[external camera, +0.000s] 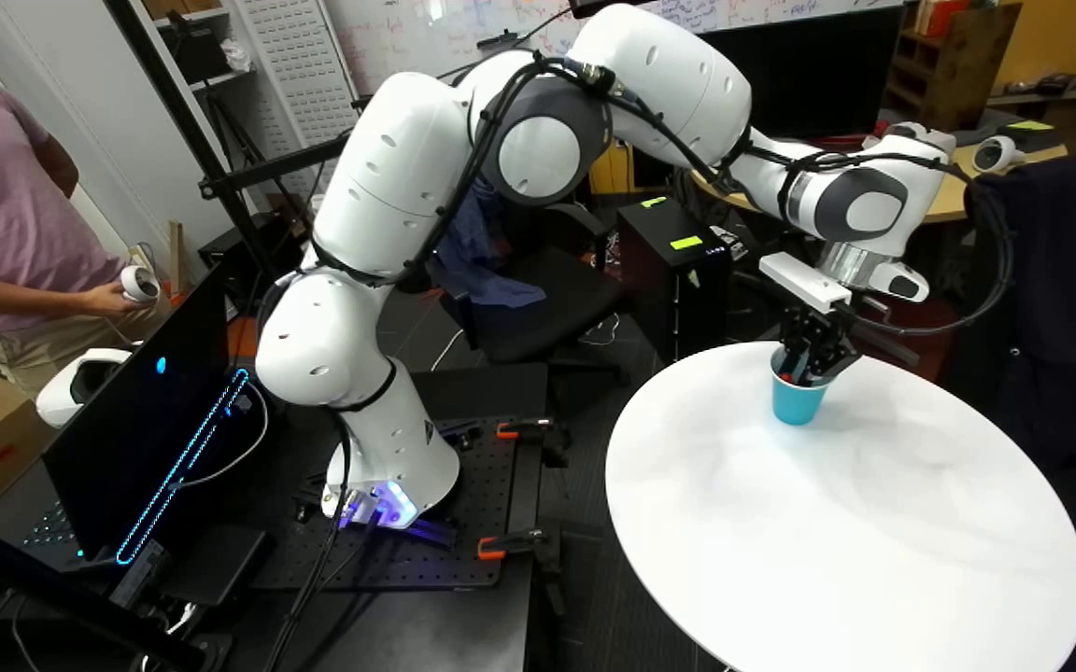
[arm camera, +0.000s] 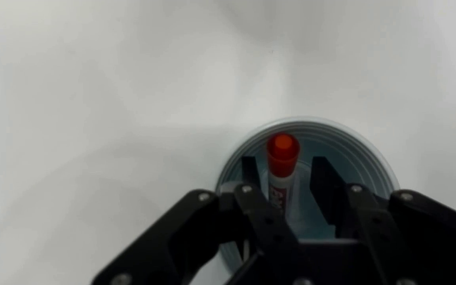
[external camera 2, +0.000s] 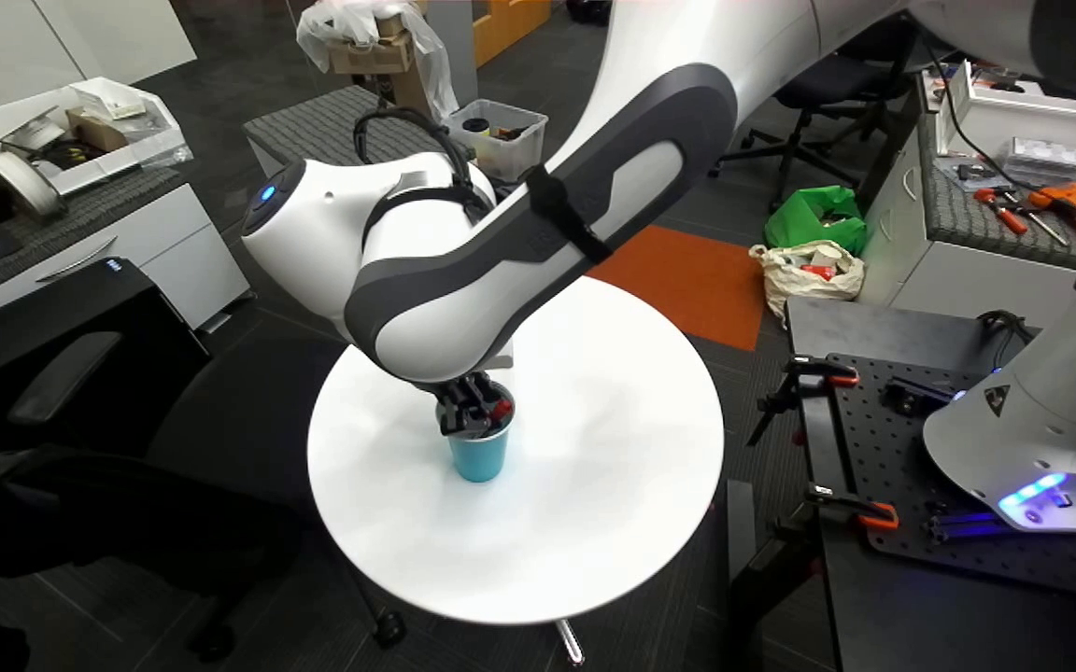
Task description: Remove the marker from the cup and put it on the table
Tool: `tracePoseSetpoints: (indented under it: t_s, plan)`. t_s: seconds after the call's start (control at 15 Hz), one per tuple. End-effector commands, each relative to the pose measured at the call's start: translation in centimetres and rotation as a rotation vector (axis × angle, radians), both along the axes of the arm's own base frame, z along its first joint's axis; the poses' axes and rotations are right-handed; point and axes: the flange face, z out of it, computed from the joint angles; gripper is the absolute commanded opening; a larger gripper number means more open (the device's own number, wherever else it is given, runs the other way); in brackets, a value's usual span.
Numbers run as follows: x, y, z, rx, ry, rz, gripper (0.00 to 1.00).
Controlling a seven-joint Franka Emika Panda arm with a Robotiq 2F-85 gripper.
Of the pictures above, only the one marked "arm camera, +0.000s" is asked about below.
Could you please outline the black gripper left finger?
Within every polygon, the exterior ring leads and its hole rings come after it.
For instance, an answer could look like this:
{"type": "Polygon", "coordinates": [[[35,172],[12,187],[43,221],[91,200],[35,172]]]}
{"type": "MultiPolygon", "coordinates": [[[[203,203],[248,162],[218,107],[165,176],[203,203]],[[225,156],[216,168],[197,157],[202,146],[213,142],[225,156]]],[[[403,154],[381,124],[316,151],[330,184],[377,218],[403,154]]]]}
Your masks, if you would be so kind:
{"type": "Polygon", "coordinates": [[[313,270],[284,218],[259,189],[254,159],[243,183],[216,195],[192,191],[96,278],[92,285],[189,285],[227,243],[249,243],[249,260],[227,285],[306,285],[313,270]]]}

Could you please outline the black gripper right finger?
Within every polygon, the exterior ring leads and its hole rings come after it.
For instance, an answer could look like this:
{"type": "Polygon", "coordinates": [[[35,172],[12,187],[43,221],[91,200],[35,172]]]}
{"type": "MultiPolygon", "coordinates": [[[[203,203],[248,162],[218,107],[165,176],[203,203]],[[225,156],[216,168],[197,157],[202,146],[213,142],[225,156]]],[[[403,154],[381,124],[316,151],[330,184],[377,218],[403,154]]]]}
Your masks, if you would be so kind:
{"type": "Polygon", "coordinates": [[[381,199],[313,161],[311,194],[338,240],[354,240],[377,285],[456,285],[456,211],[415,191],[381,199]]]}

